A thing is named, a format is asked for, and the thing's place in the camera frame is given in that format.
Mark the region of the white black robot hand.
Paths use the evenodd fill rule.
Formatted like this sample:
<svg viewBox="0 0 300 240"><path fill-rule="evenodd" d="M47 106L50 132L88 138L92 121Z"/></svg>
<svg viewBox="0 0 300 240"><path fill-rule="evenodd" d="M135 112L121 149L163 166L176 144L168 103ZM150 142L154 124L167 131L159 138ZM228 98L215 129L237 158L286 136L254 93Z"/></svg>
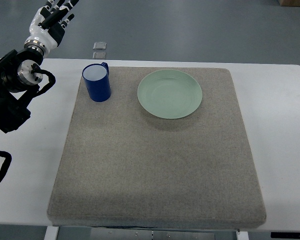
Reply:
<svg viewBox="0 0 300 240"><path fill-rule="evenodd" d="M63 40L65 29L74 14L69 12L77 0L47 0L38 9L29 26L30 36L25 40L25 48L33 48L47 56Z"/></svg>

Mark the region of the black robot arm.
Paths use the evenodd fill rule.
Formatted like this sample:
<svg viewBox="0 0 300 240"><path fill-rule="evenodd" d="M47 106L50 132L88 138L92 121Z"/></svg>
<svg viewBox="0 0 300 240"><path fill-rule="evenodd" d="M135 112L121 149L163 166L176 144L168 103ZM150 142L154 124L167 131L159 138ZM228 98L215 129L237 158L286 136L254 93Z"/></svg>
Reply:
<svg viewBox="0 0 300 240"><path fill-rule="evenodd" d="M31 116L28 105L46 93L56 83L55 76L40 68L46 46L37 40L28 40L24 49L8 52L0 58L0 130L17 130Z"/></svg>

